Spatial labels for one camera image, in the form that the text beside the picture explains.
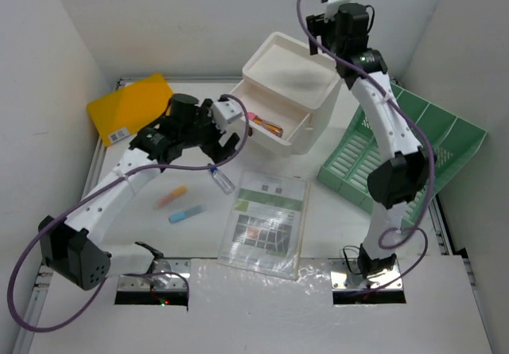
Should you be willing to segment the orange pink highlighter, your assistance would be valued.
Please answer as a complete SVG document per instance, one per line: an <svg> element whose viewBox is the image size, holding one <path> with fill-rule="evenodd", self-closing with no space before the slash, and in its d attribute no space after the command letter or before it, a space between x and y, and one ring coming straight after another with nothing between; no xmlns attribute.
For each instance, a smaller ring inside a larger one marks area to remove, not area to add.
<svg viewBox="0 0 509 354"><path fill-rule="evenodd" d="M167 204L170 204L180 196L183 196L187 193L188 188L185 185L179 186L172 191L170 191L168 194L164 195L161 199L157 201L154 208L155 209L161 209L164 208Z"/></svg>

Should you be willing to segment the clear spray bottle blue cap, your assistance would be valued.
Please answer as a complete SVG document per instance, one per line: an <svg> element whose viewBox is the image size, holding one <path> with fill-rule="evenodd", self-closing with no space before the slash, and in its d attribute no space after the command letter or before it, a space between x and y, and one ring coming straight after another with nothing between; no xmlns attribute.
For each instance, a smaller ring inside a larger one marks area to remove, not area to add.
<svg viewBox="0 0 509 354"><path fill-rule="evenodd" d="M225 194L229 195L235 191L233 182L220 169L210 166L208 170L214 182Z"/></svg>

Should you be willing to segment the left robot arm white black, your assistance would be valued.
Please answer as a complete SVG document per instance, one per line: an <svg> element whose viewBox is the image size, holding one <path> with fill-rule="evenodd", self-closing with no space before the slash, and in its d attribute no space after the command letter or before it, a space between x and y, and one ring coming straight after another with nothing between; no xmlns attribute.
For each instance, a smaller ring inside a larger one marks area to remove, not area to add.
<svg viewBox="0 0 509 354"><path fill-rule="evenodd" d="M41 221L43 263L82 290L95 288L109 276L148 273L161 252L142 242L103 243L115 217L143 187L175 169L173 161L186 149L199 148L214 167L232 160L247 138L232 133L226 142L220 140L246 115L233 95L203 102L191 95L172 95L164 112L132 138L119 162L68 215Z"/></svg>

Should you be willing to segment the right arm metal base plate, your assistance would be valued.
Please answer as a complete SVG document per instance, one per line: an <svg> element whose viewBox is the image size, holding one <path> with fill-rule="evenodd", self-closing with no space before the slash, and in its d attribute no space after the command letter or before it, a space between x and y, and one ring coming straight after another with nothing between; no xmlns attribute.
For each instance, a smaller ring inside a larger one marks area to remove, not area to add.
<svg viewBox="0 0 509 354"><path fill-rule="evenodd" d="M358 274L355 259L331 259L329 262L332 290L336 292L381 289L381 291L403 291L401 271L398 263L389 270L382 270L364 278Z"/></svg>

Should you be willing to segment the blue highlighter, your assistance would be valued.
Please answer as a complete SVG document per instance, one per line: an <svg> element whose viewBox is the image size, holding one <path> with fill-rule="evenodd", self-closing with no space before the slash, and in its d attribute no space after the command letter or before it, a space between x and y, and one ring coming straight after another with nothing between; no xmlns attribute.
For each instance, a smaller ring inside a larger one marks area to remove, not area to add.
<svg viewBox="0 0 509 354"><path fill-rule="evenodd" d="M179 223L183 220L187 220L190 217L196 216L205 212L207 209L203 205L196 205L191 208L187 208L183 211L176 212L169 216L169 222L171 224Z"/></svg>

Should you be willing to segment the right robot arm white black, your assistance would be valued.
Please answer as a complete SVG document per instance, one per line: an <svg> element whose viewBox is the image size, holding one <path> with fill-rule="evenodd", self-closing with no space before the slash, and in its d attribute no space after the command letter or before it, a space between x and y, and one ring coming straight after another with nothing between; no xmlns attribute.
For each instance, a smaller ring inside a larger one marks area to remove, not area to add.
<svg viewBox="0 0 509 354"><path fill-rule="evenodd" d="M358 100L378 145L380 164L367 177L371 222L357 266L364 278L389 270L408 205L434 179L435 154L425 135L396 103L382 54L368 45L374 10L358 3L339 6L330 18L309 15L309 51L328 54Z"/></svg>

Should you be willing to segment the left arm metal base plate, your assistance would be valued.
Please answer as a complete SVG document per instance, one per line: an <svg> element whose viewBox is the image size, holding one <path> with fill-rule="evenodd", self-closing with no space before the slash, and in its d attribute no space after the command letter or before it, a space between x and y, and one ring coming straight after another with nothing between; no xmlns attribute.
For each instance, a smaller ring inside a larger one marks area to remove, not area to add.
<svg viewBox="0 0 509 354"><path fill-rule="evenodd" d="M191 274L190 259L162 259L155 264L149 277L122 276L119 291L149 291L159 293L186 291Z"/></svg>

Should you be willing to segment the white three-drawer cabinet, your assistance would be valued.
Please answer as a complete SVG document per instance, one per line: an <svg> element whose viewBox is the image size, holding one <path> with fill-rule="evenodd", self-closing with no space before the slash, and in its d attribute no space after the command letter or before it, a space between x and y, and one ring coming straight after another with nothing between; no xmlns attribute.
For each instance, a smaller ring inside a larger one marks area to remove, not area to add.
<svg viewBox="0 0 509 354"><path fill-rule="evenodd" d="M249 112L282 128L278 137L251 123L251 140L288 157L311 150L329 124L341 84L331 57L312 56L307 44L274 32L244 65L231 94Z"/></svg>

